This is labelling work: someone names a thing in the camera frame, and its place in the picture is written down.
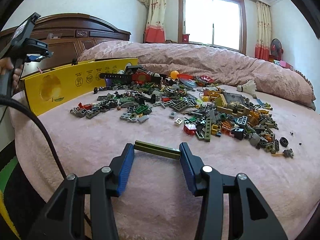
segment pink bed sheet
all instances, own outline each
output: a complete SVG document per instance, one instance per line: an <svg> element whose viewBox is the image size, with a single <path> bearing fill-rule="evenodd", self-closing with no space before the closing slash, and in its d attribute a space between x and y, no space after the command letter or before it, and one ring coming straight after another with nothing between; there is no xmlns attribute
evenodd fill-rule
<svg viewBox="0 0 320 240"><path fill-rule="evenodd" d="M302 76L271 62L227 49L189 44L141 44L107 41L87 51L79 61L101 58L138 57L139 64L155 73L209 75L225 85L237 86L253 79L257 90L311 107L313 90Z"/></svg>
<svg viewBox="0 0 320 240"><path fill-rule="evenodd" d="M236 91L234 87L221 87ZM52 138L66 173L78 176L92 174L108 165L128 142L141 140L173 148L187 142L194 154L222 174L246 173L278 217L289 240L293 240L320 199L320 116L272 95L257 92L257 96L273 106L273 118L279 126L279 130L275 130L276 138L288 139L294 159L272 157L263 149L252 147L248 140L239 141L226 135L212 137L210 142L199 141L184 133L182 126L173 124L169 118L170 108L154 107L149 120L143 124L119 120L125 110L110 110L92 120L69 113L79 102L95 102L97 95L93 93L57 106L39 118ZM62 176L39 129L23 114L13 109L10 114L19 163L36 191L48 201L62 182ZM188 191L177 160L136 151L126 191L112 202L121 239L194 239L201 198L193 197ZM223 239L227 239L226 199L224 205Z"/></svg>

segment fuzzy blanket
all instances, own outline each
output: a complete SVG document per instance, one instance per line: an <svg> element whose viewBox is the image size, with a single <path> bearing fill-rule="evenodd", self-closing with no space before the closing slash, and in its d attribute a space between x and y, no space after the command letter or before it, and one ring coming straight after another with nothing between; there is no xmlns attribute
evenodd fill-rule
<svg viewBox="0 0 320 240"><path fill-rule="evenodd" d="M170 74L177 70L191 75L208 75L230 86L243 85L253 79L258 91L308 107L316 99L310 85L298 73L227 49L107 41L85 51L79 61L117 57L138 57L139 64L155 73Z"/></svg>
<svg viewBox="0 0 320 240"><path fill-rule="evenodd" d="M228 92L236 91L234 87L221 87ZM121 121L119 117L124 109L113 109L91 120L69 113L79 102L94 103L98 95L108 92L113 93L82 95L39 116L67 174L92 174L110 164L113 157L121 155L126 143L135 140L172 148L187 142L193 154L220 173L232 176L246 173L278 217L289 240L304 228L320 199L320 116L314 111L257 92L258 98L274 109L273 118L279 126L275 130L276 138L286 137L294 151L294 159L285 159L257 150L248 140L239 141L227 135L212 137L210 142L199 141L196 136L187 135L182 125L174 125L168 107L154 107L143 124ZM19 163L36 191L48 201L62 182L62 176L36 125L13 109L10 114ZM188 191L179 161L139 151L125 192L120 198L112 199L121 240L192 240L201 201L201 197L193 197ZM223 239L227 239L227 199L224 218Z"/></svg>

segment yellow cardboard box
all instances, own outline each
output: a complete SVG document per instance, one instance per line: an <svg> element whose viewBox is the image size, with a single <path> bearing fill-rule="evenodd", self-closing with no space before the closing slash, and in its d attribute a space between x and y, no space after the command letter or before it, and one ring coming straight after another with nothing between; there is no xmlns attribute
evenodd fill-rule
<svg viewBox="0 0 320 240"><path fill-rule="evenodd" d="M128 65L137 64L137 58L83 61L78 65L60 66L22 78L19 86L24 89L30 110L38 116L93 91L94 87L105 87L106 83L100 79L100 73L118 73Z"/></svg>

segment hand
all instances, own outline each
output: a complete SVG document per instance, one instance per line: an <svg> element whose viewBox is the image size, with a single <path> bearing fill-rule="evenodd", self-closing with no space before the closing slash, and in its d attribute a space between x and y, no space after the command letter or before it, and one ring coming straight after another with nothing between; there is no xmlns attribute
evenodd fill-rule
<svg viewBox="0 0 320 240"><path fill-rule="evenodd" d="M4 75L7 70L12 70L13 64L11 62L11 59L9 57L5 57L0 59L0 74ZM12 80L12 87L13 89L16 89L18 86L18 81L21 75L21 71L22 71L22 65L19 68L16 68L14 70L14 74L13 74L13 80Z"/></svg>

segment wooden headboard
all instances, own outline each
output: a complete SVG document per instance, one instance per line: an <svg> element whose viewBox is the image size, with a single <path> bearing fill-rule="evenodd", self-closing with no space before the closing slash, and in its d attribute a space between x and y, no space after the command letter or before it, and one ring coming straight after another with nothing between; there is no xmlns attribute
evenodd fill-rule
<svg viewBox="0 0 320 240"><path fill-rule="evenodd" d="M10 42L16 27L0 32L0 51ZM52 33L53 39L47 39ZM54 54L50 59L25 66L23 75L37 71L70 64L86 49L90 49L104 41L128 41L131 33L119 30L110 23L99 18L81 13L63 13L40 18L35 25L31 38L49 44Z"/></svg>

